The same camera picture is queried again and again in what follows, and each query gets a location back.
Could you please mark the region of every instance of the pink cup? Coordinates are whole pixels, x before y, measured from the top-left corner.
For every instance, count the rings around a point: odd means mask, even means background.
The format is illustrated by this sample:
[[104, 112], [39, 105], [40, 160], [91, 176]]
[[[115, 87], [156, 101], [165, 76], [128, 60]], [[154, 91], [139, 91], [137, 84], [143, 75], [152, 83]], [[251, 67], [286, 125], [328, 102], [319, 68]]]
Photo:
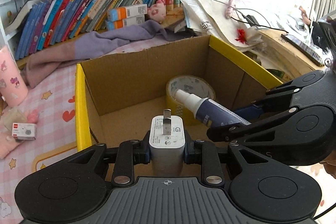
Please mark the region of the pink cup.
[[19, 105], [28, 94], [28, 88], [7, 46], [0, 50], [0, 92], [9, 107]]

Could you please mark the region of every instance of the white charger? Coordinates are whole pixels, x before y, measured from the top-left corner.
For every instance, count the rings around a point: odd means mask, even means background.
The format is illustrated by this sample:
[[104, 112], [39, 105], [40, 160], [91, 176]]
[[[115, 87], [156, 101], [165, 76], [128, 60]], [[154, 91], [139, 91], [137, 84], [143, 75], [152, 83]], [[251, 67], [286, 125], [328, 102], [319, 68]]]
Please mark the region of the white charger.
[[171, 116], [170, 109], [165, 109], [163, 115], [154, 117], [149, 144], [154, 175], [179, 176], [185, 145], [182, 119], [179, 116]]

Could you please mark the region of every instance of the tape roll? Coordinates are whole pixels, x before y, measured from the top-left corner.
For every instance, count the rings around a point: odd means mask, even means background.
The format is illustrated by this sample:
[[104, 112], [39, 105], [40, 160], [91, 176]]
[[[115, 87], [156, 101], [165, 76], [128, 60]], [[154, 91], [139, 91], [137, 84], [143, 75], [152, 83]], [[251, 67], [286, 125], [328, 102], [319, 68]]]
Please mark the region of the tape roll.
[[170, 79], [166, 86], [166, 106], [171, 109], [171, 114], [180, 116], [184, 126], [200, 124], [194, 114], [173, 98], [176, 89], [184, 90], [201, 98], [215, 99], [215, 91], [203, 79], [191, 75], [182, 75]]

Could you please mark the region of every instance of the metal prong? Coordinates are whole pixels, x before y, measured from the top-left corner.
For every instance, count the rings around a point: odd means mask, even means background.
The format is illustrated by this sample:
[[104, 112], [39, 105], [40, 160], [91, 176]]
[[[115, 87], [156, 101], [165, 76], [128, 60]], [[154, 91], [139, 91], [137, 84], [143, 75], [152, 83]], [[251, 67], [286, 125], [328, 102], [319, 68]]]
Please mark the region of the metal prong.
[[171, 110], [163, 111], [163, 135], [171, 135]]

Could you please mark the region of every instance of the cardboard box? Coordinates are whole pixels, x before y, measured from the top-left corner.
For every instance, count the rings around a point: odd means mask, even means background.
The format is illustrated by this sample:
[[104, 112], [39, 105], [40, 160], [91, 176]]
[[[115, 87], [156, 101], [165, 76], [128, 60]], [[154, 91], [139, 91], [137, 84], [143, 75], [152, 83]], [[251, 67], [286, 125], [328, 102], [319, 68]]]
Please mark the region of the cardboard box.
[[[107, 147], [142, 140], [152, 118], [166, 108], [167, 82], [178, 75], [203, 78], [215, 90], [216, 101], [231, 110], [281, 84], [253, 60], [211, 36], [83, 61], [76, 71], [78, 150], [95, 143], [89, 127]], [[185, 129], [194, 140], [208, 140], [202, 124]], [[134, 170], [136, 176], [152, 175], [151, 164], [136, 165]], [[182, 175], [200, 175], [200, 166], [184, 165]]]

